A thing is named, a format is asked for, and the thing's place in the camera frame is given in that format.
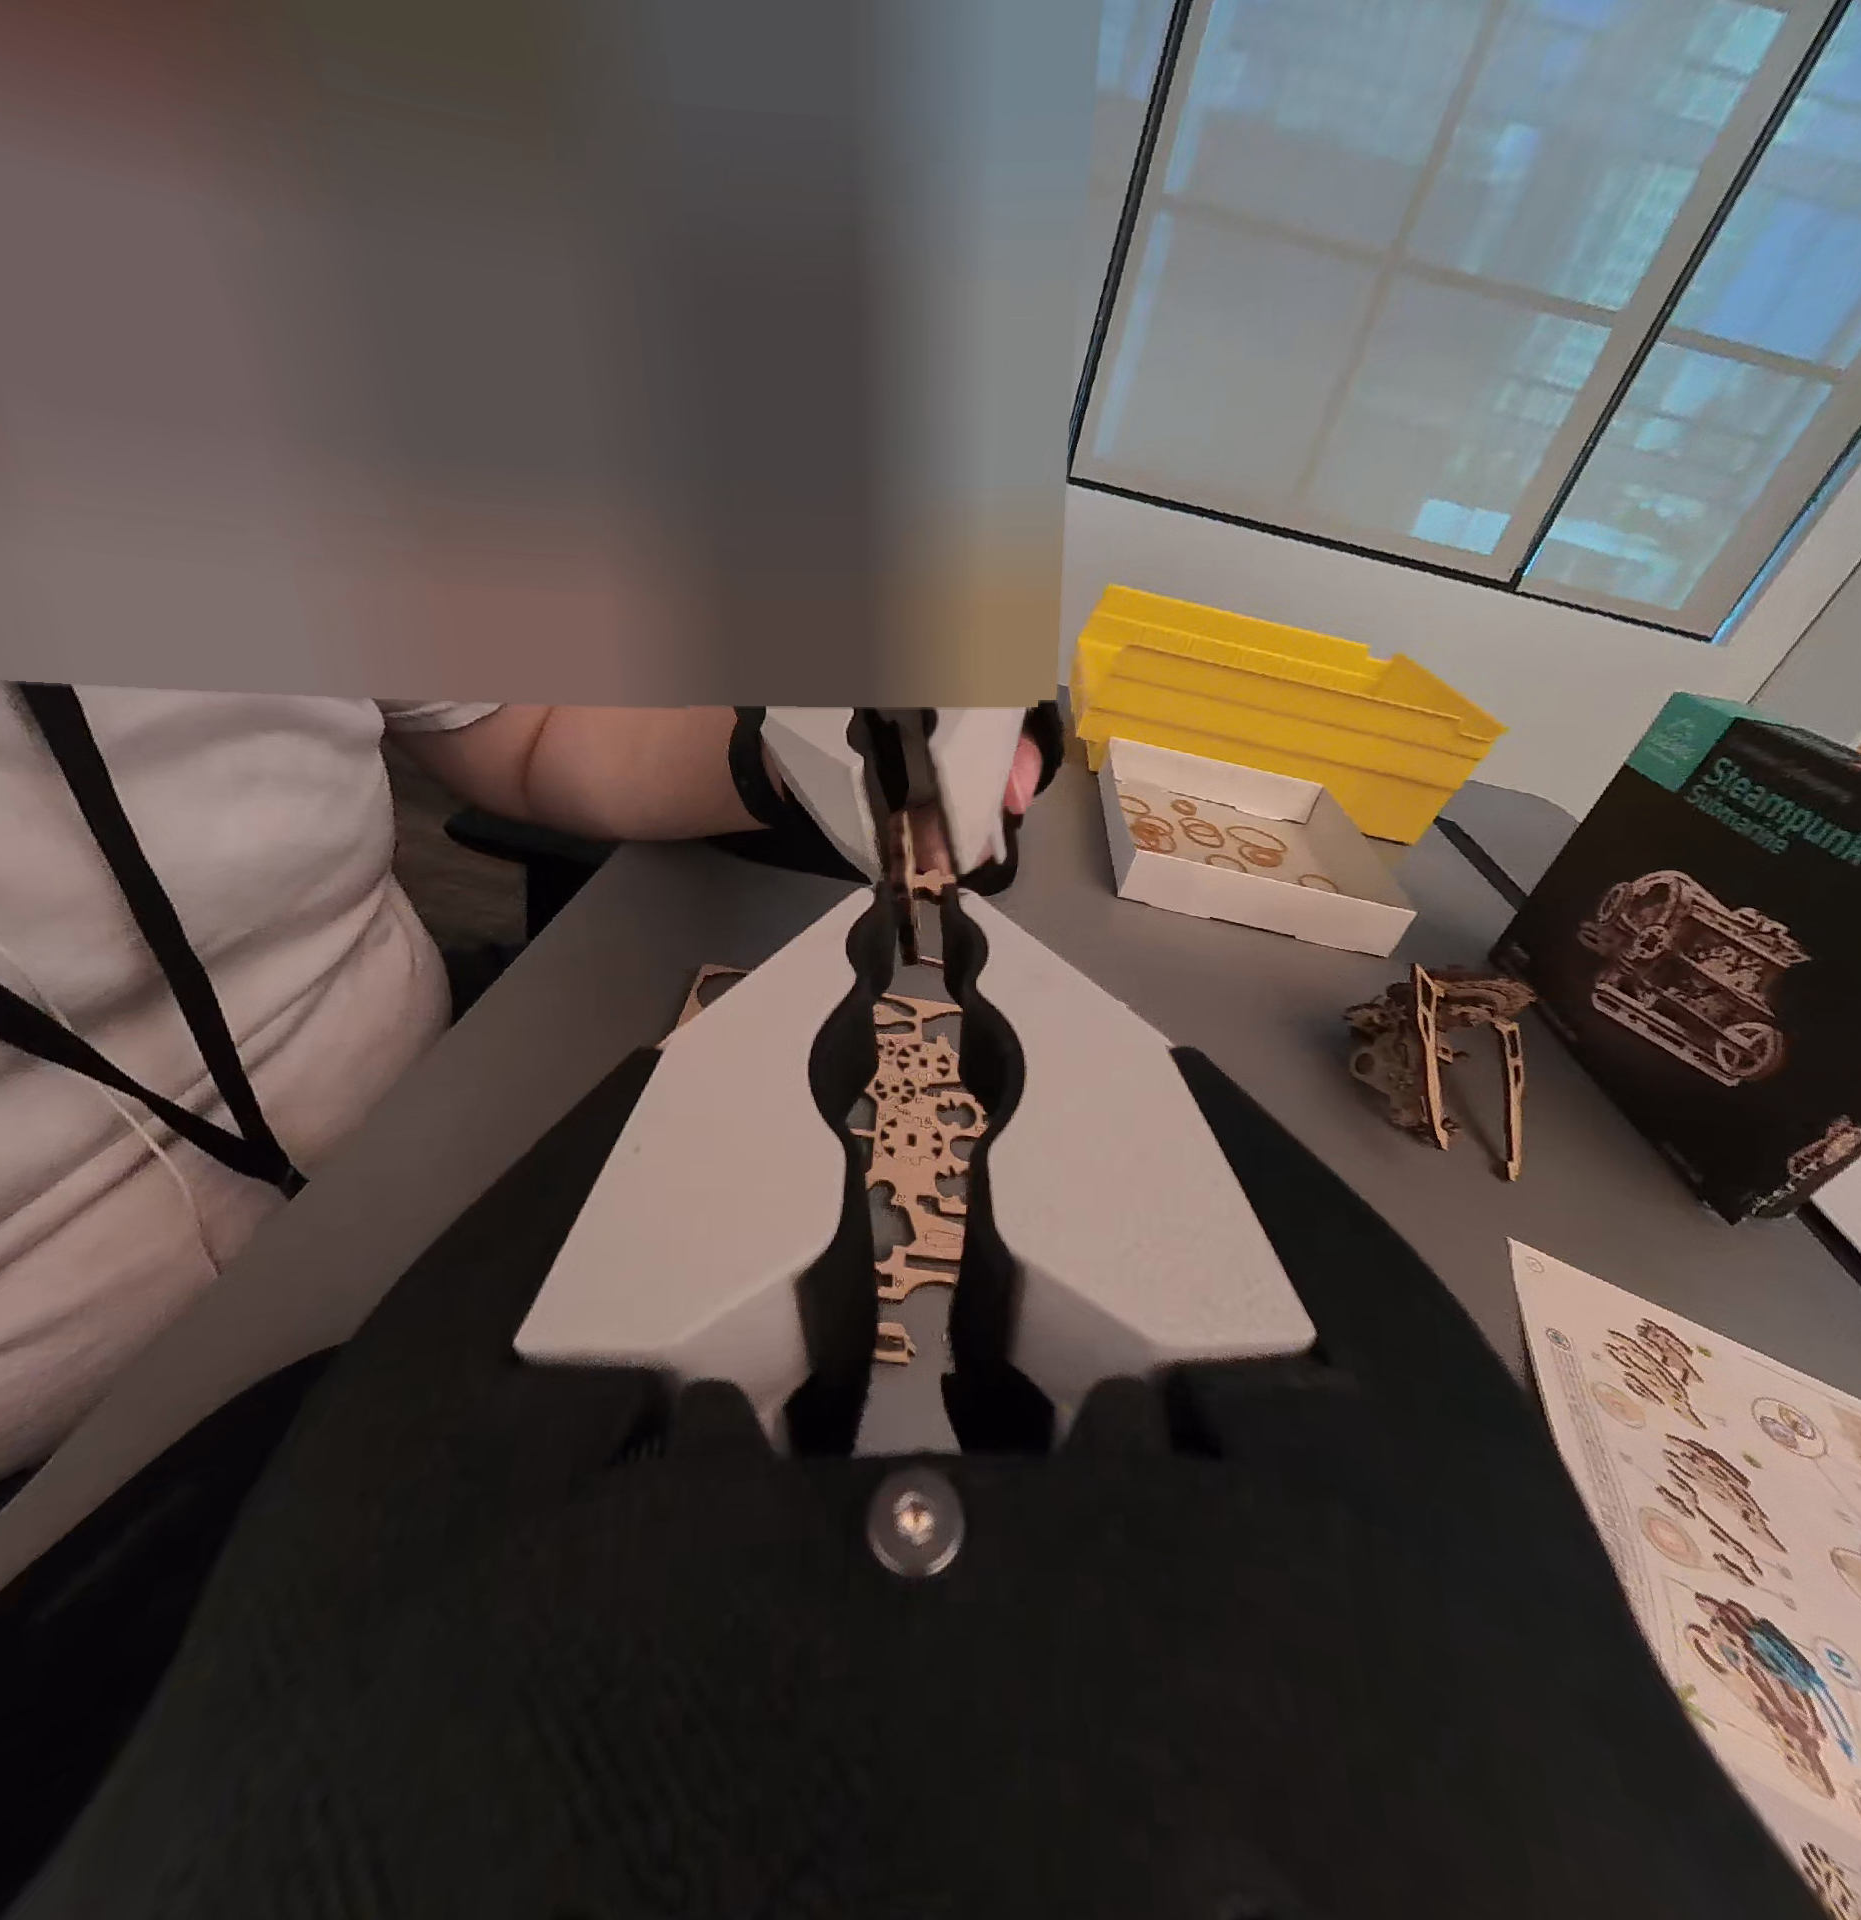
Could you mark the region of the black model kit box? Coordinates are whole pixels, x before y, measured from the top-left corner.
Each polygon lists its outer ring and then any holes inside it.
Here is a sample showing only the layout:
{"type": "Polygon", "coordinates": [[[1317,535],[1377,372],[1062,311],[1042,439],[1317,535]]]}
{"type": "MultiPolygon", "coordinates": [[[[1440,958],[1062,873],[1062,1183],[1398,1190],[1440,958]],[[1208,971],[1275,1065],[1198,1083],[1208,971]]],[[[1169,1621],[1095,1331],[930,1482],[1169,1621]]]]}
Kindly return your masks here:
{"type": "Polygon", "coordinates": [[[1672,695],[1492,949],[1723,1221],[1861,1158],[1861,753],[1672,695]]]}

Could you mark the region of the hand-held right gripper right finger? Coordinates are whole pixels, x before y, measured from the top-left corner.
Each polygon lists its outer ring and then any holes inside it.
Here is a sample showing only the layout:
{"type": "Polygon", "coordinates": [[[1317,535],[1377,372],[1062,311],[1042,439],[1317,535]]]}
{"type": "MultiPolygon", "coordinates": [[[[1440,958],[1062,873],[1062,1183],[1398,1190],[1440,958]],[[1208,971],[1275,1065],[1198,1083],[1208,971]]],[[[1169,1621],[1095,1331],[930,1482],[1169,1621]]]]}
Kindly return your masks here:
{"type": "Polygon", "coordinates": [[[967,891],[942,975],[987,1117],[948,1316],[959,1446],[1045,1453],[1101,1381],[1313,1348],[1173,1044],[967,891]]]}

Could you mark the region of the white cardboard tray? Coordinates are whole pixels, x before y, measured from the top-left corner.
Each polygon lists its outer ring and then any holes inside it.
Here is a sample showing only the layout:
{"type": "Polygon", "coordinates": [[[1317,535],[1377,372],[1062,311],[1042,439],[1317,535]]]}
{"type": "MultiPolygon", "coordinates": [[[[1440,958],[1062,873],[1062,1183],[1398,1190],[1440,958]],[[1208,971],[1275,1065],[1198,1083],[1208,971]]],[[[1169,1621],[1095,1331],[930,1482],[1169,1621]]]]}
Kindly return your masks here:
{"type": "Polygon", "coordinates": [[[1374,955],[1418,915],[1318,783],[1116,736],[1098,789],[1119,899],[1374,955]]]}

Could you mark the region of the black quilted wrist pad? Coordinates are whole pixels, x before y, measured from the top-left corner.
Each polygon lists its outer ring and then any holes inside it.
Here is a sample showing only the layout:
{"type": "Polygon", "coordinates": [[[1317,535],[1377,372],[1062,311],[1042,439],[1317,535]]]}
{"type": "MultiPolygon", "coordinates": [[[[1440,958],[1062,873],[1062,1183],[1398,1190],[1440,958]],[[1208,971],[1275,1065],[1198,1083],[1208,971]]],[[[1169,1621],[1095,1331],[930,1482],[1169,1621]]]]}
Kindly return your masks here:
{"type": "Polygon", "coordinates": [[[0,1590],[0,1915],[142,1717],[331,1349],[254,1382],[0,1590]]]}

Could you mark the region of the partly built wooden model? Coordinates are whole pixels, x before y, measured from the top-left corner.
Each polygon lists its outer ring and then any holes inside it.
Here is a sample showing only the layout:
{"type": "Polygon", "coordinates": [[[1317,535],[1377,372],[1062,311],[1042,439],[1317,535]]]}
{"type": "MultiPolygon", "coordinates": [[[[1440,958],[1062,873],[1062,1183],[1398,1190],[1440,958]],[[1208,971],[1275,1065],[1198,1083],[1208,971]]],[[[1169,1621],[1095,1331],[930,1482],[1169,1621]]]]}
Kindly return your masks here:
{"type": "Polygon", "coordinates": [[[1503,1070],[1503,1175],[1513,1183],[1522,1168],[1521,1017],[1536,1003],[1536,988],[1515,977],[1414,966],[1408,981],[1348,1008],[1349,1076],[1382,1097],[1392,1125],[1444,1151],[1451,1124],[1443,1069],[1460,1058],[1449,1038],[1492,1030],[1503,1070]]]}

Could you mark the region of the window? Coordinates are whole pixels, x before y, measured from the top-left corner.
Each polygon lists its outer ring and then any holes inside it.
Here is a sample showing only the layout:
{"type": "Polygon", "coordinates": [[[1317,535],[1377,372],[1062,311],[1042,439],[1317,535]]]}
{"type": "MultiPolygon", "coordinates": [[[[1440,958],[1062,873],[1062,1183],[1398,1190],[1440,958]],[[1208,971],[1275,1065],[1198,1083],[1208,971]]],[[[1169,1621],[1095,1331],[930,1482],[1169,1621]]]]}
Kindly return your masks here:
{"type": "Polygon", "coordinates": [[[1701,641],[1861,457],[1861,3],[1111,4],[1073,477],[1701,641]]]}

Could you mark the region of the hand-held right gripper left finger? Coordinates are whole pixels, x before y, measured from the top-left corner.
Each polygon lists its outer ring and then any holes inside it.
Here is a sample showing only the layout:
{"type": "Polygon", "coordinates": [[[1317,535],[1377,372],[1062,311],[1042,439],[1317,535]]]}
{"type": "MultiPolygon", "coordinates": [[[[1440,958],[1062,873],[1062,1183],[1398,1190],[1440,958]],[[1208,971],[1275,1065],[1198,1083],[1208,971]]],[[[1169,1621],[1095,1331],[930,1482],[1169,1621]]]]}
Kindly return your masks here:
{"type": "Polygon", "coordinates": [[[852,1451],[876,1300],[850,1117],[893,960],[893,908],[872,887],[670,1035],[520,1358],[728,1381],[792,1451],[852,1451]]]}

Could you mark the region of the laser-cut plywood parts sheet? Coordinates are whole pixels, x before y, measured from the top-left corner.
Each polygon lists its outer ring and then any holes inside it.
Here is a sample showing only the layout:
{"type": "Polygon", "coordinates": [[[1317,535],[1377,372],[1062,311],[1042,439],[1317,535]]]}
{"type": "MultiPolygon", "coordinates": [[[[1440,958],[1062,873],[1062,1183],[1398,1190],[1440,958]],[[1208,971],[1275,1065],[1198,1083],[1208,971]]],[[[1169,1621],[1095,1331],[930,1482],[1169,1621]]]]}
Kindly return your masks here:
{"type": "Polygon", "coordinates": [[[872,1212],[878,1306],[875,1360],[909,1367],[918,1342],[900,1307],[922,1287],[952,1287],[965,1245],[967,1160],[987,1113],[959,1072],[960,1012],[942,960],[903,966],[875,1012],[876,1069],[852,1111],[872,1212]]]}

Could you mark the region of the illustrated instruction booklet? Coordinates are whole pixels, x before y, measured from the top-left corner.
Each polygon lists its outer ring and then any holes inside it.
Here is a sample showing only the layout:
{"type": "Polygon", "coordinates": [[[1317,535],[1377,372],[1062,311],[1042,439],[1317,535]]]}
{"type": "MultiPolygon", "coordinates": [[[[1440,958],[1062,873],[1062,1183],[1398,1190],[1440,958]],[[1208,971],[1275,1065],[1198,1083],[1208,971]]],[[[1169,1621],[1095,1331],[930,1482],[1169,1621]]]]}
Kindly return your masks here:
{"type": "Polygon", "coordinates": [[[1645,1640],[1835,1915],[1861,1915],[1861,1401],[1509,1241],[1553,1442],[1645,1640]]]}

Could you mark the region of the small wooden model part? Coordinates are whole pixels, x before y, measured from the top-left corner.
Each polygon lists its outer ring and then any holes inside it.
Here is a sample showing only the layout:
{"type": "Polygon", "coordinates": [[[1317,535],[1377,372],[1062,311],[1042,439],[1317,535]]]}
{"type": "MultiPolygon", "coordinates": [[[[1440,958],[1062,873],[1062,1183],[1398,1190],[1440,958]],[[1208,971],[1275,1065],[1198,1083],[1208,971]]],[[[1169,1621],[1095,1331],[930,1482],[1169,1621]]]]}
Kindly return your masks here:
{"type": "Polygon", "coordinates": [[[938,804],[906,804],[889,812],[881,847],[896,951],[906,966],[917,966],[922,958],[917,908],[921,900],[938,900],[953,883],[938,804]]]}

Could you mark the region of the yellow plastic bin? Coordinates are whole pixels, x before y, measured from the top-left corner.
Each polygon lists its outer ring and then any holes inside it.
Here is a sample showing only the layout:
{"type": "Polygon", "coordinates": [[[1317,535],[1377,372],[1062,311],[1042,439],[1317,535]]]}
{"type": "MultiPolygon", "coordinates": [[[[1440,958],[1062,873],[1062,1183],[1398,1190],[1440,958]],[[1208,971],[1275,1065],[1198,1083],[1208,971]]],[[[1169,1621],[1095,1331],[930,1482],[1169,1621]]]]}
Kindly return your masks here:
{"type": "Polygon", "coordinates": [[[1111,584],[1070,662],[1089,770],[1114,740],[1326,787],[1367,837],[1411,846],[1507,727],[1416,659],[1111,584]]]}

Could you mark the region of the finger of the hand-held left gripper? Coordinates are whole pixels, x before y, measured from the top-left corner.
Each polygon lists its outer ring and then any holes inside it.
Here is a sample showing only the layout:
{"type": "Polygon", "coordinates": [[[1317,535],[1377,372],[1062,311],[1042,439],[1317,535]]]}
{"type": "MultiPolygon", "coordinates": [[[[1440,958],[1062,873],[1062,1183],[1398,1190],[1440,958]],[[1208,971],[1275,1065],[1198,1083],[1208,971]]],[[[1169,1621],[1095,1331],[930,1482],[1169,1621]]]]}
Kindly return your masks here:
{"type": "Polygon", "coordinates": [[[783,787],[863,879],[893,879],[892,804],[872,709],[767,709],[762,741],[783,787]]]}
{"type": "Polygon", "coordinates": [[[1029,709],[922,709],[907,727],[913,877],[1007,884],[1015,867],[1013,767],[1029,709]]]}

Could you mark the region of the person's white shirt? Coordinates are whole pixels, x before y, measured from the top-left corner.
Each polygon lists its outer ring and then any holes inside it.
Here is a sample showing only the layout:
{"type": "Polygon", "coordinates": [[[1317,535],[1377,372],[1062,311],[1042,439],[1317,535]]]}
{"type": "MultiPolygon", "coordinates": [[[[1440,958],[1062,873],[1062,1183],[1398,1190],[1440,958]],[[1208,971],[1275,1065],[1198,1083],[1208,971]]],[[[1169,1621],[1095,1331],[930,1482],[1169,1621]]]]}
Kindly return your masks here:
{"type": "MultiPolygon", "coordinates": [[[[304,1172],[447,1026],[383,744],[486,709],[79,689],[125,817],[304,1172]]],[[[228,1125],[68,785],[0,683],[0,982],[228,1125]]],[[[41,1462],[284,1208],[132,1099],[0,1044],[0,1479],[41,1462]]]]}

